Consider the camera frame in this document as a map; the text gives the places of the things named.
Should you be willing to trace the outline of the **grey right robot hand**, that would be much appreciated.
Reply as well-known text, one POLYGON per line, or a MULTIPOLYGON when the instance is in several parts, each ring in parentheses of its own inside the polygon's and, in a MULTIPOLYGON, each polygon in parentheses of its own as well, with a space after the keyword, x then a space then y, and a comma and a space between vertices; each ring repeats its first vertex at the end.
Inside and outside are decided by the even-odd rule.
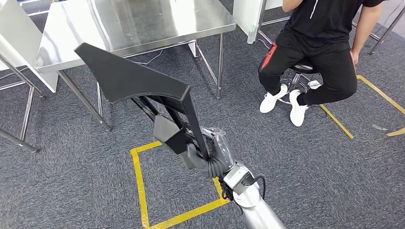
POLYGON ((224 138, 225 132, 219 128, 201 127, 207 144, 209 158, 203 159, 194 144, 187 144, 186 151, 180 156, 187 168, 199 170, 204 177, 214 178, 226 175, 235 165, 229 145, 224 138))

